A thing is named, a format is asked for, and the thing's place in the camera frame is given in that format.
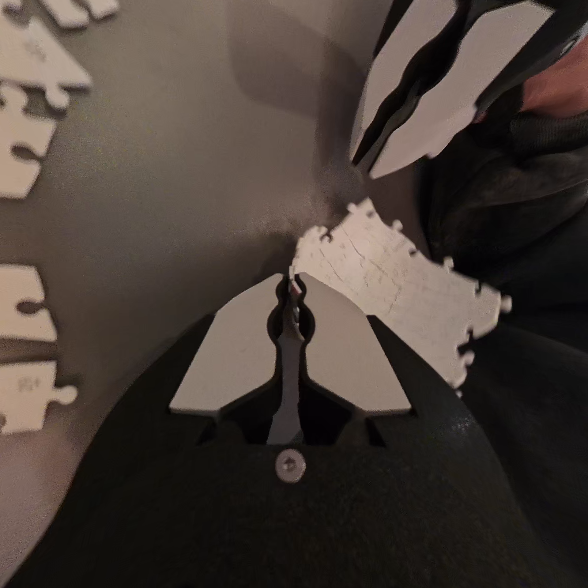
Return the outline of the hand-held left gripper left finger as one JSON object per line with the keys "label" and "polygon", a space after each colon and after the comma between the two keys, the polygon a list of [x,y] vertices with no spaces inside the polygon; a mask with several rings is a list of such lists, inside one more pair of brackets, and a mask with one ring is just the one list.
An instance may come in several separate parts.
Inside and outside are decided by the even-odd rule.
{"label": "hand-held left gripper left finger", "polygon": [[248,443],[266,443],[283,394],[279,338],[289,282],[273,274],[215,314],[169,410],[231,422]]}

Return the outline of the row of white puzzle pieces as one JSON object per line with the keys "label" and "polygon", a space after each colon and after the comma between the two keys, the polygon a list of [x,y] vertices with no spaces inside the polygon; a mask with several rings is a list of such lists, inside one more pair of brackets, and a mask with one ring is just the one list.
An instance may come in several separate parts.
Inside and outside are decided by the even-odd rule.
{"label": "row of white puzzle pieces", "polygon": [[[22,1],[1,1],[1,199],[29,195],[49,151],[57,121],[28,111],[27,90],[40,91],[48,106],[67,110],[71,91],[92,87],[88,71],[37,17],[19,23]],[[1,340],[55,343],[57,330],[45,307],[34,266],[1,264]],[[77,388],[55,385],[55,360],[1,364],[1,434],[37,432],[49,405],[68,406]]]}

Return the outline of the partly built puzzle ball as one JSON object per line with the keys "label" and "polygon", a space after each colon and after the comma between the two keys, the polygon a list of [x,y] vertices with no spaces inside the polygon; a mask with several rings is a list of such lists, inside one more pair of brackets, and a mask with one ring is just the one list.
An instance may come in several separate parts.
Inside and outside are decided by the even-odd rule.
{"label": "partly built puzzle ball", "polygon": [[309,228],[298,239],[292,268],[305,272],[376,316],[454,390],[467,378],[474,353],[460,348],[491,332],[511,297],[453,269],[452,258],[430,261],[387,225],[365,198],[331,231]]}

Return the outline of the person's right hand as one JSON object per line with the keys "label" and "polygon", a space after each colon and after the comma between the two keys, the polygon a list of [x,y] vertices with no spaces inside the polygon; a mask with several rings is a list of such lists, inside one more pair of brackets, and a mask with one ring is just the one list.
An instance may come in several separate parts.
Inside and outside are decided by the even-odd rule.
{"label": "person's right hand", "polygon": [[520,112],[556,119],[587,111],[587,38],[523,85]]}

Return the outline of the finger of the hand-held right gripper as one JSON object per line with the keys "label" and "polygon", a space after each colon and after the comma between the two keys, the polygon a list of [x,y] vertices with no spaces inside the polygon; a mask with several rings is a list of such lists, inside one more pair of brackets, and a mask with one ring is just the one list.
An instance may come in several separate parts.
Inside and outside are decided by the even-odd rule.
{"label": "finger of the hand-held right gripper", "polygon": [[375,163],[393,130],[447,70],[459,31],[459,1],[393,1],[355,114],[353,165]]}
{"label": "finger of the hand-held right gripper", "polygon": [[476,102],[554,9],[522,1],[487,11],[461,41],[448,73],[419,99],[408,120],[383,146],[370,176],[378,179],[422,157],[437,157],[452,138],[473,122]]}

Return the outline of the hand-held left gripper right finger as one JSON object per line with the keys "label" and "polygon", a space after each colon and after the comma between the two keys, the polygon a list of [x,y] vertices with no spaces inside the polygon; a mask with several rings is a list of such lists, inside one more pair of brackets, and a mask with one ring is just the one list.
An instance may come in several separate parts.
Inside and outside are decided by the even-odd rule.
{"label": "hand-held left gripper right finger", "polygon": [[410,401],[368,317],[339,291],[297,275],[300,427],[306,444],[335,444],[347,426],[408,415]]}

